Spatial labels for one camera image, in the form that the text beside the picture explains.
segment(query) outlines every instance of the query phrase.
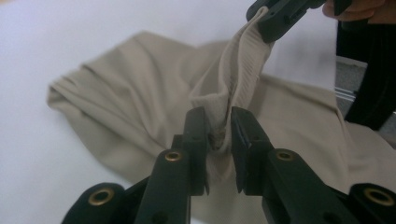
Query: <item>garment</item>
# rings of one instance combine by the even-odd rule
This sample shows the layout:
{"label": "garment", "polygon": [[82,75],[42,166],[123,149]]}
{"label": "garment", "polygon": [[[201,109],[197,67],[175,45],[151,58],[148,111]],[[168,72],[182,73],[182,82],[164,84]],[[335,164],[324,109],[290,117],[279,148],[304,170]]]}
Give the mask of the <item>garment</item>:
{"label": "garment", "polygon": [[49,105],[100,162],[134,183],[182,133],[186,112],[203,105],[219,147],[207,159],[211,193],[193,197],[191,211],[207,223],[264,221],[261,198],[236,192],[231,105],[252,111],[275,147],[299,153],[326,184],[343,192],[357,182],[396,190],[395,151],[370,130],[344,123],[333,92],[260,76],[272,45],[261,41],[255,22],[266,11],[230,42],[200,48],[136,35],[51,84]]}

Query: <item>hole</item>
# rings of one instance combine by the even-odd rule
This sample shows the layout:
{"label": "hole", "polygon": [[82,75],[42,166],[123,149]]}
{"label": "hole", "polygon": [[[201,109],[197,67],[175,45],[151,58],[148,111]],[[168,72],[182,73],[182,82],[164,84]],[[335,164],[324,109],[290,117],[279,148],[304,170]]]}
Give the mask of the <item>hole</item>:
{"label": "hole", "polygon": [[151,223],[154,224],[164,224],[168,221],[168,215],[165,212],[158,212],[154,214],[151,218]]}
{"label": "hole", "polygon": [[97,201],[103,201],[108,197],[108,192],[100,192],[95,195],[94,199]]}
{"label": "hole", "polygon": [[393,206],[395,204],[393,198],[380,189],[367,188],[364,190],[364,195],[373,203],[383,206]]}
{"label": "hole", "polygon": [[342,223],[341,218],[331,212],[323,213],[322,217],[323,217],[323,220],[325,220],[327,223],[331,223],[331,224],[341,224]]}
{"label": "hole", "polygon": [[286,152],[286,151],[279,151],[276,153],[276,156],[278,159],[282,161],[292,161],[294,160],[294,157],[291,153]]}
{"label": "hole", "polygon": [[114,190],[111,188],[103,188],[99,189],[93,194],[91,194],[88,199],[88,203],[93,206],[100,206],[105,203],[108,203],[114,197]]}
{"label": "hole", "polygon": [[181,154],[179,152],[169,152],[165,155],[168,161],[179,161],[181,159]]}

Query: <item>finger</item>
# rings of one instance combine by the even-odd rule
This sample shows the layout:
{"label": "finger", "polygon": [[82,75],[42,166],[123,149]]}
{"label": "finger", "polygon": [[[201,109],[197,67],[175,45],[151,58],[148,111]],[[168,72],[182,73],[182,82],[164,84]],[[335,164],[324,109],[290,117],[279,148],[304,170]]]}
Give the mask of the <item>finger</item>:
{"label": "finger", "polygon": [[338,21],[360,21],[374,16],[375,10],[368,9],[360,12],[345,11],[339,16],[334,16],[334,7],[324,6],[323,14],[327,17],[337,19]]}
{"label": "finger", "polygon": [[[360,12],[371,8],[382,7],[386,1],[387,0],[353,0],[352,4],[346,9],[346,11]],[[325,6],[334,7],[334,0],[327,0]]]}
{"label": "finger", "polygon": [[375,10],[374,16],[369,20],[372,24],[396,24],[396,0],[387,1],[384,6]]}

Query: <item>black object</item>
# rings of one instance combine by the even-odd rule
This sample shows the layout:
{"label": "black object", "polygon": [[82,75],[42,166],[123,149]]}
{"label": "black object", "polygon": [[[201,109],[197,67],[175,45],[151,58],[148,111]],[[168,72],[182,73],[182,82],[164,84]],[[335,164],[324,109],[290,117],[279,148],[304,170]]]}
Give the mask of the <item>black object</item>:
{"label": "black object", "polygon": [[396,25],[367,25],[350,33],[338,25],[337,55],[367,63],[346,120],[379,130],[396,109]]}
{"label": "black object", "polygon": [[[233,107],[232,132],[238,190],[262,196],[269,223],[396,223],[393,192],[359,184],[345,195],[327,187],[297,153],[274,149],[249,111]],[[86,190],[63,224],[190,223],[190,197],[201,195],[206,185],[194,173],[205,172],[205,156],[191,149],[206,154],[207,135],[204,109],[195,108],[183,135],[175,135],[172,148],[159,155],[150,177],[127,190],[109,183]]]}
{"label": "black object", "polygon": [[[352,4],[352,0],[335,0],[334,15],[339,16]],[[342,21],[341,27],[347,32],[358,32],[367,26],[368,19],[361,21]]]}
{"label": "black object", "polygon": [[[318,8],[326,0],[257,0],[247,10],[250,21],[261,7],[268,7],[268,12],[259,20],[259,32],[265,43],[271,43],[282,37],[309,8]],[[334,15],[340,15],[352,0],[334,0]],[[343,21],[342,27],[349,32],[357,32],[367,25],[368,20]]]}
{"label": "black object", "polygon": [[247,10],[250,21],[261,7],[269,11],[258,22],[259,32],[265,43],[271,43],[282,37],[309,8],[317,8],[326,0],[257,0]]}

